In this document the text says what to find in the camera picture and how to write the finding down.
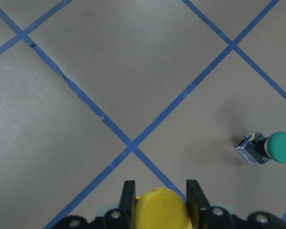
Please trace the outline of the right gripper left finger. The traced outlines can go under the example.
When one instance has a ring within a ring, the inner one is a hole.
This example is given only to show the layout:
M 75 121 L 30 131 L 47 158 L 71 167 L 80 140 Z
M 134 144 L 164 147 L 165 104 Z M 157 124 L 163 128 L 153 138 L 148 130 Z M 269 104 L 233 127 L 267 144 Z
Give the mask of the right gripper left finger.
M 130 228 L 135 227 L 135 206 L 136 206 L 136 192 L 135 181 L 127 180 L 124 182 L 122 195 L 120 198 L 119 209 L 127 214 Z

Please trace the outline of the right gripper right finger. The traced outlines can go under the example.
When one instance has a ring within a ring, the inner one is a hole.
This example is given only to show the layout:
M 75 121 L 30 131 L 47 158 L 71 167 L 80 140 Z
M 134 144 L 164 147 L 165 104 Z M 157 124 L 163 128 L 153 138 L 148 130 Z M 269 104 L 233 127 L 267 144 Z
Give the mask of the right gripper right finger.
M 186 181 L 186 204 L 193 228 L 205 229 L 210 204 L 197 180 Z

